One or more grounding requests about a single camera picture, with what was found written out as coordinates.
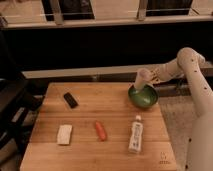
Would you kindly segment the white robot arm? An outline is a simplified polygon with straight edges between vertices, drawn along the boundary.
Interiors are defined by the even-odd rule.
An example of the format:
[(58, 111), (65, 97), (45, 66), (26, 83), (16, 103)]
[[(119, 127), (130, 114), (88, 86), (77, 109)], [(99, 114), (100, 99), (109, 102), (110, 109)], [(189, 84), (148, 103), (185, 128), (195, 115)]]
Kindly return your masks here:
[(213, 171), (213, 90), (200, 66), (205, 58), (190, 47), (178, 51), (175, 59), (152, 71), (154, 84), (185, 75), (198, 118), (194, 121), (186, 157), (186, 171)]

